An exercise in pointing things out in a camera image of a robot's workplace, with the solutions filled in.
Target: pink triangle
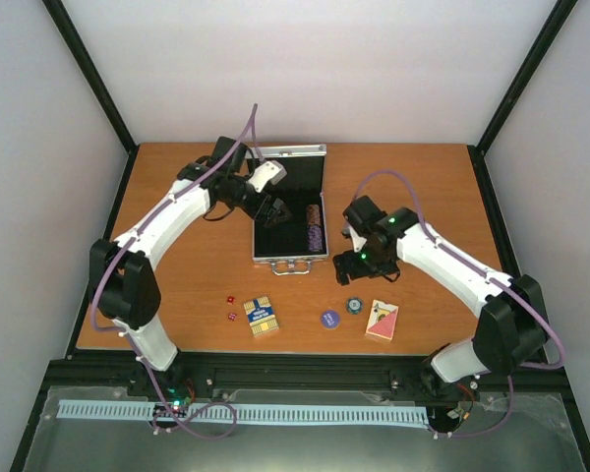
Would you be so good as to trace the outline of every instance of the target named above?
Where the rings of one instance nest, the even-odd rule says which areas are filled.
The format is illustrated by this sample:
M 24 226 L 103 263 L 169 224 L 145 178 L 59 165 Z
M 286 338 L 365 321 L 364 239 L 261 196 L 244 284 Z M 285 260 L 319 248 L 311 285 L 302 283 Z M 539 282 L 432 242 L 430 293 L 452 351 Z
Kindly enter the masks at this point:
M 377 334 L 382 337 L 391 339 L 395 330 L 395 321 L 397 320 L 397 310 L 389 313 L 382 320 L 368 329 L 371 334 Z

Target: robotic arm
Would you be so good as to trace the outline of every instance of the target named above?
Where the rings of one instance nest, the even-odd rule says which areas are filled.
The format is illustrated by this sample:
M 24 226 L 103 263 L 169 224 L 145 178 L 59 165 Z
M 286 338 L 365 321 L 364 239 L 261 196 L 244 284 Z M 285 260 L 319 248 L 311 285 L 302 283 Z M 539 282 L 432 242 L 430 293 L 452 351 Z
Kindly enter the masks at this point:
M 221 137 L 212 156 L 184 167 L 164 198 L 140 222 L 113 242 L 98 240 L 89 252 L 88 288 L 93 295 L 111 260 L 122 247 L 131 244 L 106 283 L 98 309 L 131 335 L 156 371 L 166 371 L 178 352 L 157 313 L 161 295 L 153 274 L 168 248 L 216 202 L 224 202 L 230 209 L 239 207 L 264 226 L 290 217 L 284 202 L 264 191 L 269 181 L 276 184 L 286 175 L 279 163 L 264 162 L 248 177 L 236 175 L 250 152 L 244 145 L 239 145 L 226 162 L 229 165 L 223 166 L 226 170 L 217 170 L 188 191 L 233 144 L 234 140 Z
M 364 276 L 394 281 L 401 260 L 447 288 L 479 319 L 472 338 L 429 357 L 420 380 L 430 396 L 467 376 L 508 375 L 547 341 L 542 327 L 501 288 L 513 291 L 546 319 L 540 286 L 530 276 L 513 279 L 476 261 L 405 207 L 387 214 L 364 196 L 343 215 L 348 223 L 344 235 L 352 239 L 354 249 L 333 258 L 339 283 Z

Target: blue round disc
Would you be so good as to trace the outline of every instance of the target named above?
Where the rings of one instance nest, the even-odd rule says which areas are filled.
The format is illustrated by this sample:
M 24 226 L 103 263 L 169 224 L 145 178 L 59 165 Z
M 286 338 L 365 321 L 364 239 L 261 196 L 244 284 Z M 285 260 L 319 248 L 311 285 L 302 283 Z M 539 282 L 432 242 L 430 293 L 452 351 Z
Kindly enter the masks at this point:
M 322 325 L 328 329 L 335 329 L 341 323 L 341 317 L 335 310 L 327 310 L 322 313 Z
M 363 311 L 363 300 L 357 297 L 352 297 L 347 300 L 345 309 L 352 315 L 358 315 Z

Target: white backdrop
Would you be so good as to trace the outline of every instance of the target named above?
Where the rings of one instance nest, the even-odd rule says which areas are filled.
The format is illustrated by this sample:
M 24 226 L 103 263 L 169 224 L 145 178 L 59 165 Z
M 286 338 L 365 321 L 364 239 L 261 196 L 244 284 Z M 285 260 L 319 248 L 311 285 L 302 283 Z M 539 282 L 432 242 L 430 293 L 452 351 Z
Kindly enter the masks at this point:
M 65 353 L 125 159 L 41 2 L 0 1 L 0 472 Z
M 66 0 L 138 143 L 476 144 L 555 0 Z
M 579 2 L 487 161 L 522 269 L 542 283 L 590 437 L 590 0 Z

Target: wooden table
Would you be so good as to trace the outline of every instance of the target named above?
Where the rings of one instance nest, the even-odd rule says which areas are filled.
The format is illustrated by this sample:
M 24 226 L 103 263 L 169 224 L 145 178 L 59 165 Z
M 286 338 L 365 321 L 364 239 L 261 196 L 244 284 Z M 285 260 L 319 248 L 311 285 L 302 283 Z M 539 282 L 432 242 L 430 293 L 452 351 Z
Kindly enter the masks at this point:
M 114 235 L 133 226 L 157 203 L 179 169 L 211 149 L 212 144 L 141 145 Z M 196 351 L 419 355 L 471 335 L 476 319 L 469 310 L 411 265 L 401 265 L 395 283 L 361 279 L 343 287 L 336 282 L 331 257 L 351 247 L 340 235 L 341 214 L 361 180 L 382 168 L 408 177 L 426 218 L 442 236 L 500 268 L 466 146 L 328 145 L 324 196 L 330 259 L 315 263 L 307 275 L 276 276 L 267 265 L 253 264 L 252 222 L 242 211 L 221 222 L 199 220 L 171 247 L 156 272 L 162 292 L 160 317 L 173 342 L 182 350 Z M 412 207 L 408 192 L 390 176 L 375 179 L 365 193 L 387 211 Z M 233 307 L 226 303 L 229 295 L 236 297 Z M 242 303 L 262 295 L 269 297 L 280 329 L 254 338 Z M 346 300 L 353 296 L 365 301 L 365 310 L 357 316 L 345 311 Z M 365 336 L 374 298 L 400 307 L 393 341 Z M 320 322 L 328 309 L 341 315 L 334 330 Z M 232 311 L 238 314 L 234 322 L 227 317 Z M 108 321 L 100 316 L 100 323 Z M 84 323 L 78 347 L 128 345 Z

